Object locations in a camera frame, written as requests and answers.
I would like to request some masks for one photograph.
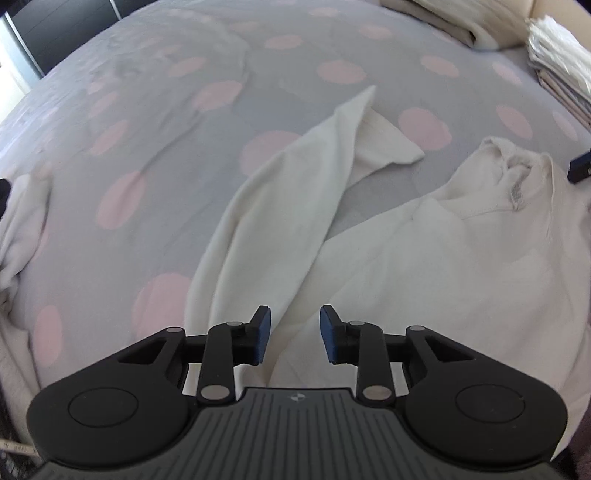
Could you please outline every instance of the folded linen stack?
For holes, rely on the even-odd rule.
[[[531,21],[528,51],[540,85],[591,131],[591,53],[548,16]]]

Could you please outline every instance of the gray bedsheet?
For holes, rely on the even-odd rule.
[[[160,0],[98,35],[0,127],[0,173],[54,167],[13,312],[41,384],[181,324],[236,189],[367,85],[426,157],[351,188],[330,235],[439,187],[488,135],[566,167],[591,135],[525,59],[344,0]]]

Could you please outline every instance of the dark furniture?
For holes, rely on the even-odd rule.
[[[17,0],[8,9],[13,29],[47,74],[92,37],[154,0]]]

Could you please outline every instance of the ribbed gray plate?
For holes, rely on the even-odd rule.
[[[118,471],[46,464],[34,480],[558,480],[548,465],[468,471],[423,452],[396,415],[349,390],[250,388],[229,407],[205,409],[168,451]]]

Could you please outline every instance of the white garment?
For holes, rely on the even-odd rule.
[[[44,167],[18,177],[0,220],[0,385],[22,442],[31,443],[26,413],[39,391],[28,333],[10,321],[18,273],[31,259],[47,212],[51,180]]]
[[[586,206],[548,155],[493,138],[441,189],[323,242],[354,149],[355,122],[340,119],[369,101],[363,92],[337,109],[241,188],[193,279],[187,330],[267,304],[263,367],[243,368],[239,387],[354,387],[354,367],[328,363],[323,304],[388,333],[425,325],[559,391],[564,448],[591,391]],[[386,140],[368,134],[366,145]]]

